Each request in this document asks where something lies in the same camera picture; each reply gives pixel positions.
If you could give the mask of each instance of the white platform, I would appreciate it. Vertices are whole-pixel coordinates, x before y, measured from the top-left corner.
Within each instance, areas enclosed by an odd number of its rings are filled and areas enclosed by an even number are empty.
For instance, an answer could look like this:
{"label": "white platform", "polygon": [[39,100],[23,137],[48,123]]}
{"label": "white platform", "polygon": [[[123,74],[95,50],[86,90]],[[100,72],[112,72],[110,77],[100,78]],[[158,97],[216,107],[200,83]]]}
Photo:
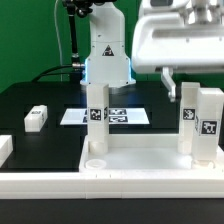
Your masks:
{"label": "white platform", "polygon": [[[88,155],[84,142],[79,173],[1,173],[0,198],[224,198],[224,153],[215,169],[191,169],[176,153],[178,135],[110,135],[109,153]],[[92,159],[103,170],[88,170]]]}

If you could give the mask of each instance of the white rectangular block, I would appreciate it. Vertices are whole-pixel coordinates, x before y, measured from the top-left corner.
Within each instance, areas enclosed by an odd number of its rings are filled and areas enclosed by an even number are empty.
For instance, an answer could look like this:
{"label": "white rectangular block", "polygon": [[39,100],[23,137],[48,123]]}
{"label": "white rectangular block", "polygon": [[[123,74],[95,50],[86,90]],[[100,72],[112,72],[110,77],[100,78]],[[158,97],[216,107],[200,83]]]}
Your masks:
{"label": "white rectangular block", "polygon": [[200,83],[182,83],[178,152],[190,154],[195,124],[197,92]]}
{"label": "white rectangular block", "polygon": [[109,136],[109,87],[91,84],[87,87],[87,126],[90,151],[102,154],[108,150]]}
{"label": "white rectangular block", "polygon": [[39,132],[47,120],[47,106],[34,106],[25,117],[25,131]]}
{"label": "white rectangular block", "polygon": [[12,136],[0,135],[0,167],[13,151]]}
{"label": "white rectangular block", "polygon": [[192,156],[194,160],[213,161],[217,155],[224,93],[217,88],[201,88],[197,101]]}

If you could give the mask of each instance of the green wall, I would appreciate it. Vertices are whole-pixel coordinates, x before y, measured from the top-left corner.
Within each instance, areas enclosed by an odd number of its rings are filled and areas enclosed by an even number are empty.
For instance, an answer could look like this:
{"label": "green wall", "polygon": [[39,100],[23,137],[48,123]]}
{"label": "green wall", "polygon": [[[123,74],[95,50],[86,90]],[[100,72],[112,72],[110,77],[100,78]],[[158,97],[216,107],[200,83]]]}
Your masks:
{"label": "green wall", "polygon": [[[126,16],[126,53],[131,55],[132,37],[140,0],[118,0]],[[0,92],[15,82],[30,81],[40,72],[59,65],[54,26],[55,0],[1,1],[0,7]],[[59,4],[58,23],[63,61],[70,63],[70,37],[66,10]],[[89,54],[88,18],[77,19],[79,52]],[[204,82],[224,88],[224,76],[176,76],[177,79]],[[137,80],[159,80],[159,75],[136,75]]]}

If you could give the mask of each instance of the white post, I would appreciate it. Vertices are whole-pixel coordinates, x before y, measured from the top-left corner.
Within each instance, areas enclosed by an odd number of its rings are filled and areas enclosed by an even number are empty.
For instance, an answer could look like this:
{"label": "white post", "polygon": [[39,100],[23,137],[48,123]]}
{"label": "white post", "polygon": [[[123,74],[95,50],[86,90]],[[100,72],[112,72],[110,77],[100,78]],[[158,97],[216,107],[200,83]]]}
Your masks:
{"label": "white post", "polygon": [[87,87],[88,140],[90,153],[102,155],[108,151],[109,87],[91,84]]}
{"label": "white post", "polygon": [[183,82],[181,87],[178,152],[191,153],[199,83]]}
{"label": "white post", "polygon": [[197,102],[192,141],[193,166],[206,166],[214,163],[217,156],[224,93],[218,88],[201,88]]}

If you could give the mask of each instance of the black tabletop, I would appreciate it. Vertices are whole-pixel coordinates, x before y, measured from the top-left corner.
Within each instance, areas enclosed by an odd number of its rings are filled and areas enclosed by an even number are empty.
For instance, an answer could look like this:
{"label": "black tabletop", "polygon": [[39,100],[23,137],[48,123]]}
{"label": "black tabletop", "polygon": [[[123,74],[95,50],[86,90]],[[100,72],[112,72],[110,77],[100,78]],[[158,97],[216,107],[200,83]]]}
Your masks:
{"label": "black tabletop", "polygon": [[[78,171],[86,125],[60,125],[67,108],[86,108],[79,84],[18,83],[0,95],[0,134],[10,134],[14,150],[0,172]],[[26,133],[24,117],[35,105],[48,107],[41,132]],[[177,133],[179,105],[170,103],[158,82],[138,83],[110,95],[111,108],[145,108],[150,125],[113,125],[110,133]]]}
{"label": "black tabletop", "polygon": [[[61,126],[67,108],[86,108],[78,84],[18,83],[0,94],[0,135],[13,136],[14,151],[0,172],[78,172],[86,126]],[[40,133],[25,133],[24,117],[48,106]],[[178,133],[179,104],[159,82],[140,82],[110,95],[110,107],[144,107],[149,125],[113,125],[110,133]],[[220,145],[224,145],[223,122]],[[223,199],[0,200],[0,223],[223,223]]]}

